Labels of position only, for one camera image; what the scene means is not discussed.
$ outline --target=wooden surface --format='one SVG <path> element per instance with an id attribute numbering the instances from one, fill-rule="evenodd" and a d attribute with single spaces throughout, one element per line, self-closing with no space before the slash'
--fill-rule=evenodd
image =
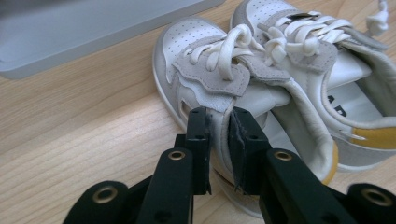
<path id="1" fill-rule="evenodd" d="M 371 0 L 294 0 L 303 10 L 351 20 L 365 31 Z M 200 16 L 228 31 L 240 1 Z M 389 31 L 378 39 L 396 62 L 396 1 Z M 0 77 L 0 223 L 62 223 L 83 191 L 104 180 L 132 186 L 154 171 L 180 128 L 160 100 L 151 73 L 159 28 L 22 80 Z M 373 170 L 337 174 L 343 192 L 369 182 L 396 193 L 396 157 Z M 236 209 L 212 180 L 213 195 L 195 197 L 194 223 L 263 223 Z"/>

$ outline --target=shoe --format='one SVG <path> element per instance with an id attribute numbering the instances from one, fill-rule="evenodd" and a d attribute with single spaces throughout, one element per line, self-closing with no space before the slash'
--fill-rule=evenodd
<path id="1" fill-rule="evenodd" d="M 370 169 L 396 153 L 396 66 L 371 38 L 388 28 L 387 2 L 379 9 L 365 34 L 283 0 L 244 1 L 230 22 L 246 24 L 265 63 L 300 84 L 339 147 L 340 171 Z"/>
<path id="2" fill-rule="evenodd" d="M 272 147 L 296 151 L 322 183 L 329 183 L 338 162 L 337 146 L 301 87 L 288 72 L 264 64 L 264 57 L 246 25 L 226 34 L 191 17 L 163 30 L 152 60 L 158 92 L 184 131 L 189 112 L 206 107 L 214 174 L 229 198 L 254 217 L 262 217 L 257 198 L 233 185 L 227 136 L 235 106 L 254 116 Z"/>

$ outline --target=shoelace bow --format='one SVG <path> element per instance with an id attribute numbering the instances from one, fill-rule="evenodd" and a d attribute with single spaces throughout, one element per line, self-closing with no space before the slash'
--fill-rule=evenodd
<path id="1" fill-rule="evenodd" d="M 253 38 L 248 26 L 240 24 L 223 36 L 220 41 L 196 49 L 187 49 L 184 55 L 190 55 L 190 63 L 197 64 L 203 52 L 210 53 L 206 61 L 206 69 L 213 71 L 217 66 L 222 79 L 233 80 L 232 58 L 241 55 L 253 55 L 250 49 L 265 51 L 263 46 Z"/>
<path id="2" fill-rule="evenodd" d="M 367 35 L 381 35 L 388 30 L 388 5 L 386 0 L 380 0 L 379 12 L 367 17 Z M 293 21 L 284 17 L 279 19 L 274 27 L 267 30 L 270 40 L 264 45 L 267 52 L 266 65 L 280 63 L 288 55 L 288 52 L 302 53 L 305 56 L 319 54 L 319 40 L 329 43 L 337 43 L 350 38 L 345 34 L 341 27 L 352 27 L 353 25 L 347 20 L 337 20 L 331 16 L 323 16 L 317 20 L 313 18 L 320 16 L 319 12 L 311 11 L 307 13 L 310 16 L 307 19 Z M 277 27 L 284 24 L 288 26 L 282 32 Z M 259 29 L 265 30 L 263 24 L 258 24 Z M 287 37 L 297 31 L 294 43 L 288 43 Z"/>

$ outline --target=metal ring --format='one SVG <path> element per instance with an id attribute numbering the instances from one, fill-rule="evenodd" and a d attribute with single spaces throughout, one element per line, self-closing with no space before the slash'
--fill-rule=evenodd
<path id="1" fill-rule="evenodd" d="M 289 153 L 284 151 L 276 151 L 274 153 L 274 156 L 282 161 L 291 161 L 291 159 L 293 158 Z"/>
<path id="2" fill-rule="evenodd" d="M 361 194 L 368 201 L 375 203 L 376 205 L 385 207 L 393 205 L 392 199 L 377 189 L 362 189 Z"/>
<path id="3" fill-rule="evenodd" d="M 171 159 L 172 161 L 179 161 L 183 159 L 186 156 L 186 154 L 182 151 L 173 151 L 168 154 L 168 158 Z"/>
<path id="4" fill-rule="evenodd" d="M 101 196 L 101 194 L 104 192 L 108 192 L 109 194 L 105 196 L 104 195 Z M 115 199 L 117 197 L 117 194 L 118 192 L 116 188 L 114 188 L 113 186 L 105 186 L 97 190 L 93 194 L 92 199 L 96 203 L 108 203 L 111 202 L 113 199 Z"/>

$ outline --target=gray plastic tray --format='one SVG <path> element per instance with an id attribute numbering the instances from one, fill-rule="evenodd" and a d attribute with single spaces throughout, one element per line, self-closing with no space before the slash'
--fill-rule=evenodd
<path id="1" fill-rule="evenodd" d="M 0 75 L 23 78 L 225 0 L 0 0 Z"/>

